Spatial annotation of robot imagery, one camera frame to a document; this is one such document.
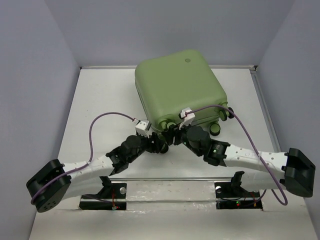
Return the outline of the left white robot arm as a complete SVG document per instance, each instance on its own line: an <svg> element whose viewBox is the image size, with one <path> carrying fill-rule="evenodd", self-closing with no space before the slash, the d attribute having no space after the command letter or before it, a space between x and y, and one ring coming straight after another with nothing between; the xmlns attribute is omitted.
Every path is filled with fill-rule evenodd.
<svg viewBox="0 0 320 240"><path fill-rule="evenodd" d="M96 159L74 163L50 160L26 183L30 203L37 212L47 212L64 199L87 194L84 183L95 178L100 180L94 184L93 191L104 198L111 191L111 185L104 180L126 170L145 152L165 154L168 150L166 141L156 133L150 137L137 134L128 136L120 146Z"/></svg>

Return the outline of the green hard-shell suitcase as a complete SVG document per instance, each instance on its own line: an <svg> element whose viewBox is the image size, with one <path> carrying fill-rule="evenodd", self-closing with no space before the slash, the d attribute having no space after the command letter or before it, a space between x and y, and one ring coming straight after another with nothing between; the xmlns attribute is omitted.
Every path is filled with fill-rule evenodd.
<svg viewBox="0 0 320 240"><path fill-rule="evenodd" d="M192 124L208 128L212 136L221 132L219 121L230 117L227 94L197 50L144 60L134 80L146 118L158 133L179 125L186 108L196 112Z"/></svg>

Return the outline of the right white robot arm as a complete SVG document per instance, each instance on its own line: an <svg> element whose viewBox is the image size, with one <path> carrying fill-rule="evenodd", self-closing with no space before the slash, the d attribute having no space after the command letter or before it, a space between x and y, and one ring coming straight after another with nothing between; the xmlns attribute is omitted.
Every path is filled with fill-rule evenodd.
<svg viewBox="0 0 320 240"><path fill-rule="evenodd" d="M200 126L171 126L162 132L168 145L184 145L212 166L241 168L230 181L235 196L259 190L286 190L311 198L314 193L316 166L299 149L287 152L264 152L214 140Z"/></svg>

